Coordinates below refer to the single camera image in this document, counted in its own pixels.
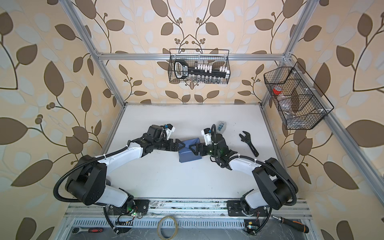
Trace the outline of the light blue wrapping paper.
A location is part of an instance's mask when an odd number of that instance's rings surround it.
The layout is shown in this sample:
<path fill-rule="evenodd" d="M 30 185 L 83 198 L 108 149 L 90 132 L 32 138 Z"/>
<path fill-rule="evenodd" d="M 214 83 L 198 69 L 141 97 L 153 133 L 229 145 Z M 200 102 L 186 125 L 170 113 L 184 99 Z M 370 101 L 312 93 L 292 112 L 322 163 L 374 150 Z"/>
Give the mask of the light blue wrapping paper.
<path fill-rule="evenodd" d="M 200 143 L 200 139 L 199 138 L 185 140 L 185 141 L 182 141 L 182 143 L 185 144 L 185 147 L 183 149 L 179 150 L 179 162 L 180 163 L 187 163 L 187 162 L 191 162 L 191 161 L 202 159 L 201 156 L 196 156 L 189 149 L 190 145 L 199 144 Z"/>

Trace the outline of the grey tape dispenser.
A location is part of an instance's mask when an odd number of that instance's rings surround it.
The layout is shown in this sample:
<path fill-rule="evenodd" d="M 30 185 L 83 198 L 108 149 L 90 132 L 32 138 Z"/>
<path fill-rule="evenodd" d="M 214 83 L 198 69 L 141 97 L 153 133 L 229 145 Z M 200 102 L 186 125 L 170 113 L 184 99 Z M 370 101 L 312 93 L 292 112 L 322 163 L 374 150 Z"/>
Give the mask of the grey tape dispenser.
<path fill-rule="evenodd" d="M 226 127 L 227 123 L 225 121 L 218 121 L 216 123 L 216 131 L 220 134 L 222 134 L 226 130 Z"/>

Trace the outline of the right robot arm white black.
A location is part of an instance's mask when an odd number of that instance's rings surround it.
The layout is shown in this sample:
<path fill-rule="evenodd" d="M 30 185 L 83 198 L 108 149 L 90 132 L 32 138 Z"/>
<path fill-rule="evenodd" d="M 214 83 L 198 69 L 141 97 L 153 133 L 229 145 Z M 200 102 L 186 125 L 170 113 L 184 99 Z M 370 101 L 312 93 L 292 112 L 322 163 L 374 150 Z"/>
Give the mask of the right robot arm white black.
<path fill-rule="evenodd" d="M 298 187 L 280 162 L 275 158 L 259 161 L 231 150 L 221 134 L 208 134 L 209 142 L 190 145 L 196 156 L 210 156 L 221 168 L 242 172 L 254 177 L 257 188 L 241 197 L 243 211 L 259 207 L 279 210 L 297 203 Z"/>

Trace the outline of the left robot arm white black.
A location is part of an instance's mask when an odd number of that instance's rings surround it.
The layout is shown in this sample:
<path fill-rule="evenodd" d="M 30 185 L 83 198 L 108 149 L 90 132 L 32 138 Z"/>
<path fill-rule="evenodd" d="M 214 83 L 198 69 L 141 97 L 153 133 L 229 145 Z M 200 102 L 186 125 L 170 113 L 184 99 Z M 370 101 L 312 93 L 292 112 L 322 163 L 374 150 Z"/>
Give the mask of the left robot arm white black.
<path fill-rule="evenodd" d="M 128 141 L 120 150 L 94 158 L 83 156 L 73 169 L 57 181 L 53 189 L 54 197 L 65 203 L 122 207 L 130 195 L 109 186 L 107 177 L 116 169 L 154 150 L 178 152 L 183 149 L 185 144 L 182 141 L 170 138 L 174 131 L 171 124 L 151 125 L 140 138 Z"/>

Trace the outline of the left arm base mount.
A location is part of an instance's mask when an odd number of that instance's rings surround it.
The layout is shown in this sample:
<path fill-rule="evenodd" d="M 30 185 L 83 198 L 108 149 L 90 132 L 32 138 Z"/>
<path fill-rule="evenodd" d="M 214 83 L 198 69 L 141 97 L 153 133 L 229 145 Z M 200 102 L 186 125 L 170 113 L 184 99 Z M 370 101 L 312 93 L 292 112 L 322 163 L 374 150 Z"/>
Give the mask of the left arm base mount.
<path fill-rule="evenodd" d="M 121 207 L 110 206 L 107 209 L 107 213 L 110 216 L 133 216 L 139 214 L 145 215 L 149 210 L 150 200 L 148 199 L 134 199 L 126 202 Z"/>

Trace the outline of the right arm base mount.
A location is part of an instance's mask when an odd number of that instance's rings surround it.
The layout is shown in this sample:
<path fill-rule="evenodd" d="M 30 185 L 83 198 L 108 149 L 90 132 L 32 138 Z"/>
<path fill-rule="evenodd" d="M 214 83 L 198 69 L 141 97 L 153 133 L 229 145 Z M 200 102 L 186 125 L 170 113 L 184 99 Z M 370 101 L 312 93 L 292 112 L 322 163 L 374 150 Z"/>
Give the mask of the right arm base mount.
<path fill-rule="evenodd" d="M 227 201 L 227 210 L 230 217 L 266 217 L 268 215 L 267 207 L 251 210 L 240 200 Z"/>

